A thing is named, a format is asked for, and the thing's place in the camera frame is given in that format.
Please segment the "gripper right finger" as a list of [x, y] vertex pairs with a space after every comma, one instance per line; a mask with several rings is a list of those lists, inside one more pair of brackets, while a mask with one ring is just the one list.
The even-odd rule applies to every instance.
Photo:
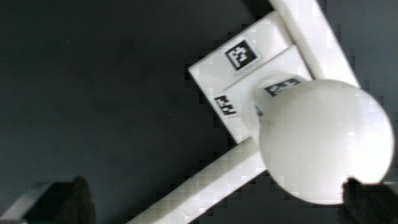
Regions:
[[339, 224], [398, 224], [398, 182], [342, 184]]

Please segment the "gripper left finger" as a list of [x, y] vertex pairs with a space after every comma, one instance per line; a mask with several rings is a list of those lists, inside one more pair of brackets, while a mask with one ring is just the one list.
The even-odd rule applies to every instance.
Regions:
[[0, 224], [95, 224], [85, 178], [35, 183], [0, 215]]

